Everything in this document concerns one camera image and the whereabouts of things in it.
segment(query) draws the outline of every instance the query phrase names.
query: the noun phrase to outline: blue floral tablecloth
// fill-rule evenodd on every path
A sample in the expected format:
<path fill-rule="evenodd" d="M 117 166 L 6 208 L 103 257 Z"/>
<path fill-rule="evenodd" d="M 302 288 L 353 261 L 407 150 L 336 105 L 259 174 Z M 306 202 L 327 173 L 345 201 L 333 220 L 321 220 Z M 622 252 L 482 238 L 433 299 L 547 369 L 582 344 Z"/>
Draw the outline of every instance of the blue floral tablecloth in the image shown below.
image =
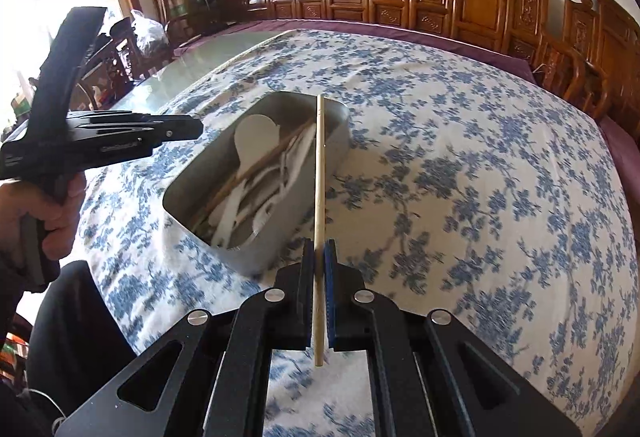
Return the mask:
<path fill-rule="evenodd" d="M 594 122 L 542 89 L 455 54 L 291 31 L 241 54 L 167 112 L 196 142 L 106 168 L 78 244 L 140 352 L 187 311 L 237 308 L 248 279 L 162 209 L 162 193 L 243 110 L 274 90 L 351 109 L 352 149 L 327 182 L 327 236 L 369 287 L 421 314 L 450 309 L 590 435 L 619 402 L 636 335 L 638 267 L 620 180 Z M 297 261 L 310 219 L 284 248 Z M 366 358 L 276 353 L 265 435 L 374 434 Z"/>

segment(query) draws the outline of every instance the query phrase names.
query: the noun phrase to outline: wooden stick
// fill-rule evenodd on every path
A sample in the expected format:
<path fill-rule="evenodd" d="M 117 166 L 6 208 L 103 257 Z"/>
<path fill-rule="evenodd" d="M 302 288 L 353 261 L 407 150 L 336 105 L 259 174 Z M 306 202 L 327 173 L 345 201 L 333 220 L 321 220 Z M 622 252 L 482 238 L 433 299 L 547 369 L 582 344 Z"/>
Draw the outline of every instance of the wooden stick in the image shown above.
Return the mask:
<path fill-rule="evenodd" d="M 314 249 L 316 267 L 314 270 L 313 333 L 316 367 L 324 361 L 324 97 L 318 96 L 318 118 L 316 119 L 316 225 L 314 229 Z"/>
<path fill-rule="evenodd" d="M 231 193 L 231 191 L 236 186 L 238 186 L 240 182 L 244 181 L 245 179 L 250 179 L 251 177 L 256 175 L 260 170 L 265 168 L 265 166 L 267 166 L 268 163 L 271 162 L 271 160 L 275 159 L 276 156 L 280 155 L 284 150 L 286 150 L 291 140 L 294 137 L 299 136 L 303 131 L 305 131 L 308 127 L 310 127 L 313 124 L 313 121 L 314 121 L 313 118 L 310 118 L 307 121 L 305 121 L 304 124 L 301 124 L 299 127 L 297 127 L 294 131 L 292 131 L 289 135 L 287 135 L 283 140 L 281 140 L 280 143 L 273 150 L 271 150 L 267 155 L 262 157 L 262 159 L 260 159 L 257 163 L 251 166 L 251 168 L 249 168 L 244 173 L 244 175 L 239 176 L 238 174 L 232 174 L 226 180 L 222 188 L 220 188 L 218 192 L 207 201 L 205 206 L 201 210 L 199 210 L 197 214 L 193 216 L 193 221 L 191 222 L 191 226 L 193 227 L 193 229 L 191 230 L 194 231 L 195 228 L 198 227 L 198 225 L 211 214 L 211 211 L 215 210 L 216 207 L 220 204 L 220 202 L 225 200 L 228 194 Z"/>

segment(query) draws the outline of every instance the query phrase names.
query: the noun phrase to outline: human hand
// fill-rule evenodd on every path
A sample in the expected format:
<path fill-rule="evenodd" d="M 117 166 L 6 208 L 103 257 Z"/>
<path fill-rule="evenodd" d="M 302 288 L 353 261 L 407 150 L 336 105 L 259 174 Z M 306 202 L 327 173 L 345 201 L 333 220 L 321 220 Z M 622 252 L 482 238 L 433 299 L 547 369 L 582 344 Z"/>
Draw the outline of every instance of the human hand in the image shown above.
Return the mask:
<path fill-rule="evenodd" d="M 69 181 L 65 203 L 60 205 L 30 182 L 0 184 L 0 253 L 16 265 L 22 264 L 20 219 L 30 214 L 44 221 L 45 229 L 50 231 L 42 242 L 46 257 L 59 260 L 68 256 L 80 221 L 85 187 L 84 173 L 75 175 Z"/>

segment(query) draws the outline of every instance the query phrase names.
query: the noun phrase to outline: purple bed sheet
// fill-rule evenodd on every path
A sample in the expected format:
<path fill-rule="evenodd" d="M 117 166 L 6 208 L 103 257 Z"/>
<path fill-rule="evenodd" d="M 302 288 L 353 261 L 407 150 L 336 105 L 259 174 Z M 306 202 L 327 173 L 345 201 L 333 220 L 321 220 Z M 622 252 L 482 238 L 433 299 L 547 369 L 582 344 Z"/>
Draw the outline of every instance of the purple bed sheet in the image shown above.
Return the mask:
<path fill-rule="evenodd" d="M 202 45 L 210 39 L 225 35 L 232 34 L 234 32 L 281 32 L 289 31 L 292 29 L 313 29 L 321 31 L 333 31 L 344 32 L 349 34 L 363 34 L 367 36 L 376 36 L 378 38 L 389 38 L 390 40 L 401 40 L 409 43 L 415 43 L 418 45 L 426 45 L 428 47 L 434 47 L 447 52 L 453 52 L 466 58 L 471 58 L 487 65 L 491 65 L 495 68 L 500 68 L 505 72 L 510 72 L 515 76 L 529 81 L 529 83 L 535 84 L 536 81 L 533 78 L 529 64 L 524 60 L 517 58 L 511 58 L 504 54 L 498 54 L 498 52 L 488 51 L 480 47 L 474 47 L 466 43 L 462 43 L 455 40 L 449 40 L 447 38 L 441 38 L 428 33 L 409 31 L 407 29 L 401 29 L 398 27 L 391 27 L 386 25 L 374 25 L 357 22 L 345 22 L 345 21 L 328 21 L 328 20 L 263 20 L 257 22 L 241 23 L 229 27 L 213 36 L 207 38 L 201 38 L 193 44 L 185 47 L 184 49 L 177 49 L 175 54 L 180 56 L 185 52 Z"/>
<path fill-rule="evenodd" d="M 600 131 L 611 152 L 625 194 L 640 204 L 640 150 L 638 150 L 638 145 L 633 137 L 607 115 L 600 122 Z"/>

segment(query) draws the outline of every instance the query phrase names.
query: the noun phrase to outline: metal container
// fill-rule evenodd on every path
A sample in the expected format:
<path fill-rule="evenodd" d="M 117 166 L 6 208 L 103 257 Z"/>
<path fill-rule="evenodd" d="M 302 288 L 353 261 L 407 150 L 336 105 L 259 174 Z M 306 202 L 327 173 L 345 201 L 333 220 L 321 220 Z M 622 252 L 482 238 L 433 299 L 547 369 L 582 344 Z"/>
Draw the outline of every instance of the metal container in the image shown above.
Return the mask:
<path fill-rule="evenodd" d="M 280 125 L 280 137 L 283 138 L 308 119 L 316 117 L 316 99 L 316 96 L 294 92 L 273 92 L 256 102 L 193 159 L 169 185 L 162 198 L 166 212 L 183 229 L 189 230 L 186 226 L 193 215 L 239 166 L 234 132 L 244 117 L 253 114 L 270 117 Z M 324 111 L 325 175 L 329 178 L 349 150 L 349 109 L 336 100 L 325 99 Z M 310 151 L 298 179 L 287 195 L 274 206 L 267 223 L 241 247 L 210 247 L 193 233 L 192 236 L 234 271 L 245 276 L 261 273 L 279 255 L 304 214 L 313 206 L 315 174 L 316 158 L 313 151 Z"/>

